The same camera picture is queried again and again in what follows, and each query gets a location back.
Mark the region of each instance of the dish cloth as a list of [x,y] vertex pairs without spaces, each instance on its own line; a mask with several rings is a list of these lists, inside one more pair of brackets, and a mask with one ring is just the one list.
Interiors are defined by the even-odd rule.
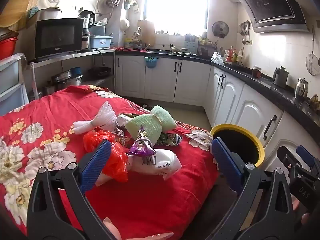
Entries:
[[172,116],[161,106],[155,106],[151,110],[150,114],[142,114],[132,118],[125,123],[124,126],[131,136],[136,140],[141,125],[146,131],[152,146],[156,144],[162,131],[166,132],[177,128],[177,124]]

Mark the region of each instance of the cutting board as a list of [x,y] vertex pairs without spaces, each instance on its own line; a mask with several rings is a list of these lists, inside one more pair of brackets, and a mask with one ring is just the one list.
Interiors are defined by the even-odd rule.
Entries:
[[0,27],[7,28],[18,22],[26,13],[29,0],[9,0],[0,14]]
[[18,31],[18,30],[21,30],[22,28],[24,28],[26,26],[26,22],[27,22],[28,11],[31,8],[33,8],[34,6],[36,6],[37,3],[38,3],[38,0],[29,0],[28,7],[27,7],[25,13],[23,14],[23,16],[20,18],[20,20],[18,22],[9,26],[8,29],[11,31]]
[[150,21],[138,21],[138,27],[141,28],[142,43],[150,44],[153,47],[156,43],[155,25]]

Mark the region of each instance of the cabinet door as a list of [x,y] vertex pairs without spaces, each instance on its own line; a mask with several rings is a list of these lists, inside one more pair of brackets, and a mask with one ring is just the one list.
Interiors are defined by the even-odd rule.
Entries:
[[144,98],[145,68],[143,57],[117,56],[117,94],[121,96]]
[[175,59],[160,58],[155,68],[146,67],[145,98],[174,101],[178,63]]
[[[252,132],[265,146],[273,135],[283,112],[251,87],[244,85],[238,107],[232,119],[232,124],[239,125]],[[264,140],[263,134],[270,120],[276,115],[277,119],[271,122]]]
[[214,127],[214,113],[215,107],[218,103],[219,95],[221,92],[221,87],[219,86],[219,81],[224,75],[224,72],[219,68],[211,66],[211,72],[209,76],[209,82],[207,86],[207,93],[204,100],[205,112],[207,114],[208,120],[211,127]]
[[208,64],[180,60],[174,102],[203,106],[210,68]]
[[277,158],[277,150],[281,146],[287,149],[300,161],[303,168],[310,170],[306,163],[296,154],[297,146],[302,145],[314,157],[320,159],[320,148],[306,130],[294,120],[287,112],[284,112],[277,129],[265,147],[265,161],[261,168],[267,171],[274,171],[281,168],[288,179],[288,170]]
[[244,82],[227,74],[221,79],[221,92],[216,106],[214,126],[222,123],[231,123],[241,96]]

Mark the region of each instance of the yellow trash bin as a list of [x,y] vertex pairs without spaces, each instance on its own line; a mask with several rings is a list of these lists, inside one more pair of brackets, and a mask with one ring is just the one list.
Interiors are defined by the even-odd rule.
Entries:
[[213,127],[210,134],[213,139],[220,137],[229,150],[237,153],[245,163],[253,163],[259,167],[264,161],[262,143],[247,129],[225,123]]

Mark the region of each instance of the range hood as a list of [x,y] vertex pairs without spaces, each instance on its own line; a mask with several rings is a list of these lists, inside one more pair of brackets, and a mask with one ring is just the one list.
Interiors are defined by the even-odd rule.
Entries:
[[239,1],[244,5],[256,33],[309,31],[301,7],[295,0]]

